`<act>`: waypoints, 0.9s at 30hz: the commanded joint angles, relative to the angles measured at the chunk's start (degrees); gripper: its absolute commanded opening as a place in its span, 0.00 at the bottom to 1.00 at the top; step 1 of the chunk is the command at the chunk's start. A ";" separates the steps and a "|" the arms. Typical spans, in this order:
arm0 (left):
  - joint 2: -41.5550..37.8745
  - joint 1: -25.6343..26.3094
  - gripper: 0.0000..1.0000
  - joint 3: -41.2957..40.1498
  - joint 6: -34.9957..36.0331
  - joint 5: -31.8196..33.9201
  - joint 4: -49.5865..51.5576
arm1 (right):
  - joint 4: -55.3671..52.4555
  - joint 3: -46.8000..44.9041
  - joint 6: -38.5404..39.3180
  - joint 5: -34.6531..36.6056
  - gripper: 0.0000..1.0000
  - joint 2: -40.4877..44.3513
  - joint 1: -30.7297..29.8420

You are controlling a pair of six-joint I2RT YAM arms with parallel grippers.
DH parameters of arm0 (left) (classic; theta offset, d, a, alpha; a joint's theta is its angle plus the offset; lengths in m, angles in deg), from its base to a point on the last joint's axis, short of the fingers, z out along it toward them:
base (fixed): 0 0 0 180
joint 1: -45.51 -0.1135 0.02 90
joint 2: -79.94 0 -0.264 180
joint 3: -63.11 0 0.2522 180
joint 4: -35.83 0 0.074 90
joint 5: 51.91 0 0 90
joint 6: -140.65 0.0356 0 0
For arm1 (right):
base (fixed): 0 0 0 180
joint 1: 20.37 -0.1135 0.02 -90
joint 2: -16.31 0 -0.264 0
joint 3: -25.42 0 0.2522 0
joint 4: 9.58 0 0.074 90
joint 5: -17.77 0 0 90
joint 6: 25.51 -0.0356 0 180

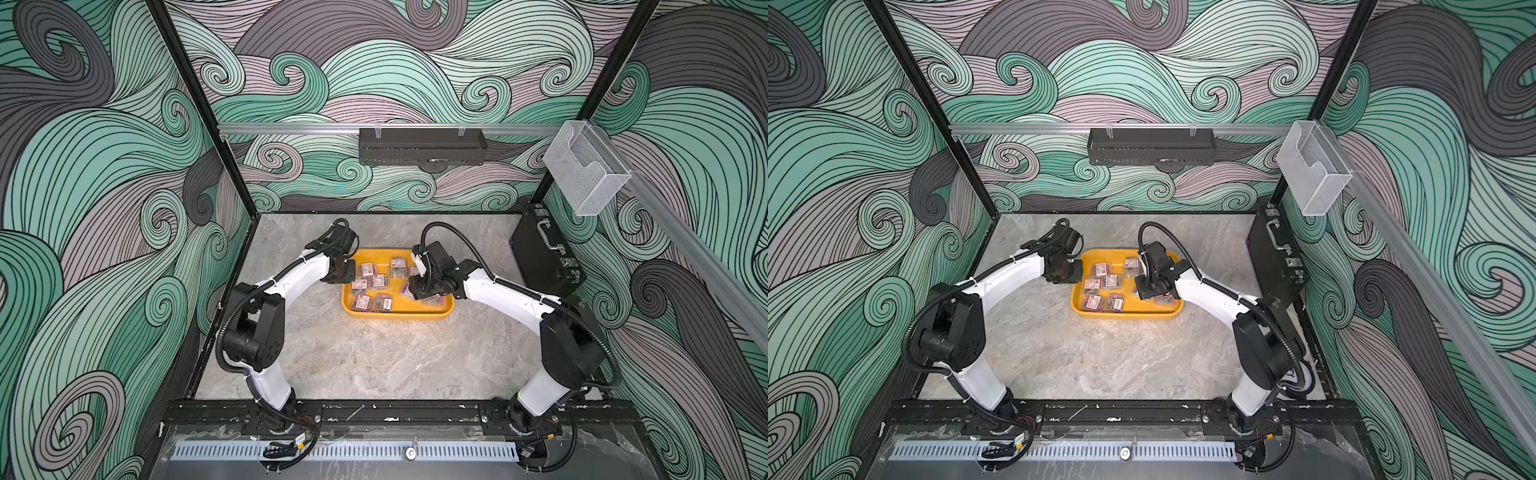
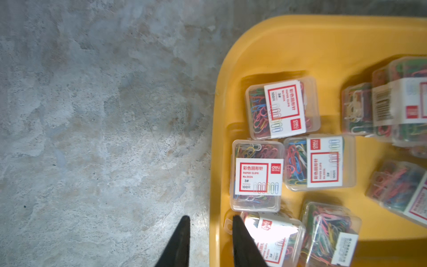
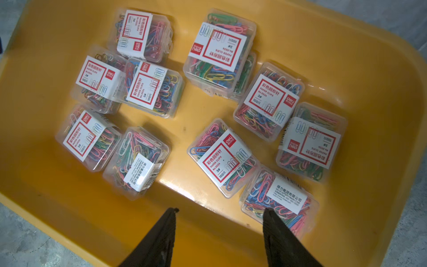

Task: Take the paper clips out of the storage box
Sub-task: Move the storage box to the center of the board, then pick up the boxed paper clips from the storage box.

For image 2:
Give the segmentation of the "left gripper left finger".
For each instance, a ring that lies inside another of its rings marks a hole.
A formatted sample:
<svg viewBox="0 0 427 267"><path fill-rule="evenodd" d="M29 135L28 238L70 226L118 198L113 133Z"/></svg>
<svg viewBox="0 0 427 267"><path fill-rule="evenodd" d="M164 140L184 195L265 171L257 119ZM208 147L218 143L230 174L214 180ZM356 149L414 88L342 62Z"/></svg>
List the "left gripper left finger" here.
<svg viewBox="0 0 427 267"><path fill-rule="evenodd" d="M190 217L181 218L155 267L188 267L190 259Z"/></svg>

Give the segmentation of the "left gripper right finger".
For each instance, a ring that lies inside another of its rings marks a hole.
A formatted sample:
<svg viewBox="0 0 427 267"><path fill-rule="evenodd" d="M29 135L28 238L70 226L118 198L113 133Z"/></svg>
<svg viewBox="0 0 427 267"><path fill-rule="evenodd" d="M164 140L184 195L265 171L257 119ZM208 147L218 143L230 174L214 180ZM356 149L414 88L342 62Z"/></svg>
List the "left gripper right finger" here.
<svg viewBox="0 0 427 267"><path fill-rule="evenodd" d="M268 267L242 218L233 217L232 242L235 267Z"/></svg>

